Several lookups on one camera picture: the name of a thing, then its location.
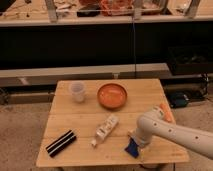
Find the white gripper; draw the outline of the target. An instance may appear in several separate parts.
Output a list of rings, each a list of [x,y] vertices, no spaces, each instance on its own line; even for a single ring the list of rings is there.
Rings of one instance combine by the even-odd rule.
[[[140,130],[136,129],[131,133],[133,139],[129,140],[128,146],[125,148],[125,151],[130,154],[132,157],[137,158],[139,156],[138,146],[140,148],[145,148],[150,144],[150,135]]]

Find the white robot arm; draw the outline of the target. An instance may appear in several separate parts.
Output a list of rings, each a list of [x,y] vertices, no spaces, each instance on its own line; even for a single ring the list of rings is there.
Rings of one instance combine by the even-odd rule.
[[[164,116],[160,107],[140,115],[125,151],[137,158],[139,150],[148,146],[153,136],[159,136],[213,160],[213,133],[169,123]]]

